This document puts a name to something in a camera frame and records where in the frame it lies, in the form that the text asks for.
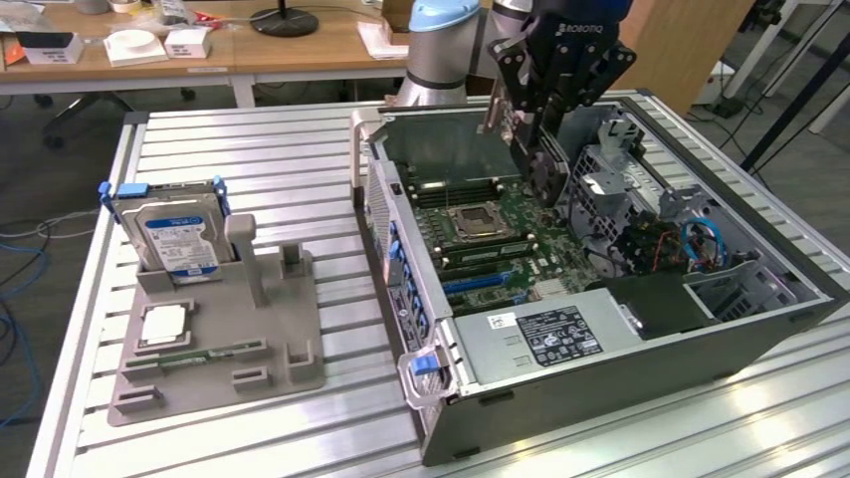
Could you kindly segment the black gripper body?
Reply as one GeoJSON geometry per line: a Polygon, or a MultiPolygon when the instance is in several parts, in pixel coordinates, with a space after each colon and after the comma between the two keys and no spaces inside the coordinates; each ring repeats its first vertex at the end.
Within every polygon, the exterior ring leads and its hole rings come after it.
{"type": "Polygon", "coordinates": [[[628,1],[535,1],[527,21],[528,100],[564,110],[589,106],[631,67],[619,40],[628,1]]]}

